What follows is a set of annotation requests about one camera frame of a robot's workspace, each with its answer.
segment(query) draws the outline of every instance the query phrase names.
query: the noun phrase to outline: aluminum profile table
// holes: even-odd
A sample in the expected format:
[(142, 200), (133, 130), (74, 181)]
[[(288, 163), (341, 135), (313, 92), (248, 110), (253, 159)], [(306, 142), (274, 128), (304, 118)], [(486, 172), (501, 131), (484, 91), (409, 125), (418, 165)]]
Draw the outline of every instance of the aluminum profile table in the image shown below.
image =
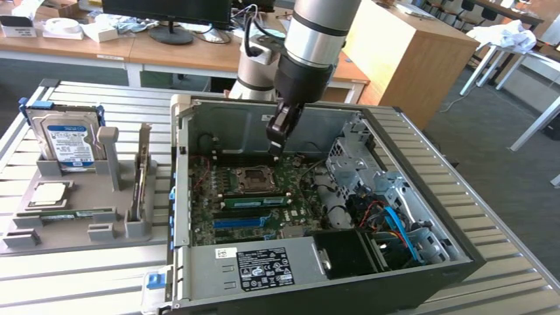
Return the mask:
[[(34, 98), (105, 107), (120, 129), (118, 159), (132, 159), (137, 129), (152, 123), (157, 160), (153, 239), (132, 247), (0, 258), (0, 314), (138, 314), (141, 278), (165, 264), (170, 181), (169, 98), (180, 91), (60, 82)], [(398, 314), (560, 314), (560, 286), (457, 172), (394, 109), (372, 108), (380, 124), (440, 198), (488, 263), (462, 283)], [(21, 116), (0, 142), (0, 231), (34, 174), (40, 149)], [(381, 154), (390, 168), (392, 163)], [(421, 283), (412, 283), (421, 289)]]

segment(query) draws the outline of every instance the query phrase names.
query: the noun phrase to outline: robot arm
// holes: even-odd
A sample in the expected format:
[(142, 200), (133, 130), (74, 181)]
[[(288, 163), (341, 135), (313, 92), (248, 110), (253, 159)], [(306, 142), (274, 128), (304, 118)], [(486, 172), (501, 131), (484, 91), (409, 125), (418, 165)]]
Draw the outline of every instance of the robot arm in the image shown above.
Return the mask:
[[(274, 156), (284, 151), (284, 145), (296, 127), (305, 103), (316, 102), (326, 89), (358, 6), (360, 0), (298, 0), (296, 2), (273, 78), (273, 87), (280, 93), (281, 101), (265, 130), (270, 141), (268, 152)], [(268, 66), (240, 67), (238, 78), (262, 78), (260, 73), (242, 72), (248, 68), (253, 70), (265, 68), (269, 71), (272, 66), (274, 63)]]

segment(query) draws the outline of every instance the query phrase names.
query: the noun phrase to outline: white cloth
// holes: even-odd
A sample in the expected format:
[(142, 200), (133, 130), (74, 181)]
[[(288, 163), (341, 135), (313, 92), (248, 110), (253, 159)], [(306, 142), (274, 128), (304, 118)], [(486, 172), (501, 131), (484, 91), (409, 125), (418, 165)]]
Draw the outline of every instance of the white cloth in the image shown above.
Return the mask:
[(522, 54), (536, 44), (534, 34), (522, 28), (520, 20), (488, 27), (477, 26), (466, 35), (480, 42), (480, 47), (486, 44), (493, 44)]

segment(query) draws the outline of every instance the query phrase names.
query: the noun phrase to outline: motherboard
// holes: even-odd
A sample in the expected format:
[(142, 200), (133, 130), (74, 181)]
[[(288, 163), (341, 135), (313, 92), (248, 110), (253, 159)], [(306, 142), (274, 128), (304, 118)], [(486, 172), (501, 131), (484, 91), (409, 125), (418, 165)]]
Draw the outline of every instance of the motherboard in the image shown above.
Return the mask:
[(192, 156), (194, 245), (297, 238), (321, 230), (313, 165), (317, 160), (297, 154), (276, 161), (269, 156)]

